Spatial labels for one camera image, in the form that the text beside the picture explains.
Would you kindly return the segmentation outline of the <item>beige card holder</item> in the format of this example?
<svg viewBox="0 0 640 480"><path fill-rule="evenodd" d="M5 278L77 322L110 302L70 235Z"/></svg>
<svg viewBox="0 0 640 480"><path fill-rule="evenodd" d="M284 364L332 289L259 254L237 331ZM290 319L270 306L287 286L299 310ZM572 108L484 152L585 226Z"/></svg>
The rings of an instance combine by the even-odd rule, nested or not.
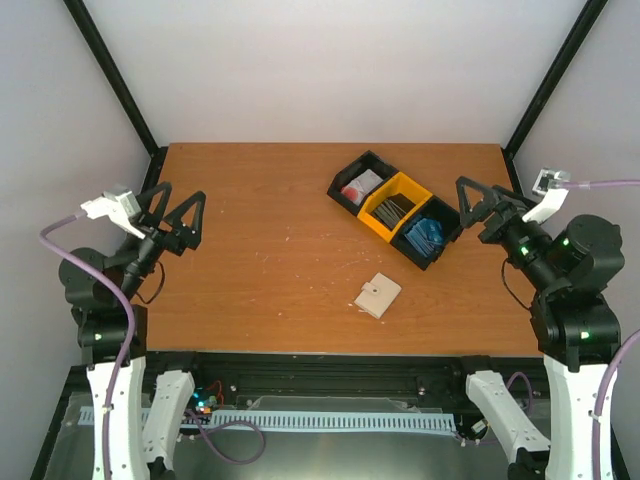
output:
<svg viewBox="0 0 640 480"><path fill-rule="evenodd" d="M380 319L402 291L402 287L382 273L365 282L354 304L361 310Z"/></svg>

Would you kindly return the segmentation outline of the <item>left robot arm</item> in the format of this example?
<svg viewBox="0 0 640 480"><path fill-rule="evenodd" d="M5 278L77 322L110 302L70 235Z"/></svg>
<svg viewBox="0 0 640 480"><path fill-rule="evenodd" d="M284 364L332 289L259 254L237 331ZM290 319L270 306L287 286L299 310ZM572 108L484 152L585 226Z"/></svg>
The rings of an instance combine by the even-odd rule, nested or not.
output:
<svg viewBox="0 0 640 480"><path fill-rule="evenodd" d="M106 217L129 238L111 256L92 248L66 251L48 238L41 242L62 261L58 276L78 326L77 341L93 402L94 479L172 479L174 452L188 403L201 400L208 378L177 360L155 380L150 411L142 413L147 356L147 301L144 280L169 252L180 256L199 247L206 195L197 191L173 210L172 186L163 182L140 194L120 188L84 202L62 220Z"/></svg>

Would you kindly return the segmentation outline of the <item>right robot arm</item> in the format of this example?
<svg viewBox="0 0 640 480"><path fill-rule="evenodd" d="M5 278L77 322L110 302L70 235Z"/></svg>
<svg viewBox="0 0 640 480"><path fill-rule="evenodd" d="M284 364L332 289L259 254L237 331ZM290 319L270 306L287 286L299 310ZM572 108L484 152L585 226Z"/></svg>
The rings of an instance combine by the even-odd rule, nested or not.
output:
<svg viewBox="0 0 640 480"><path fill-rule="evenodd" d="M551 435L535 427L497 372L478 370L465 385L507 457L511 479L615 476L611 396L618 367L639 340L637 333L621 338L603 295L625 264L621 229L592 214L574 217L556 238L542 227L570 191L606 185L544 168L532 188L540 200L532 202L501 186L456 181L462 226L483 223L480 241L501 246L534 288L528 311L549 383Z"/></svg>

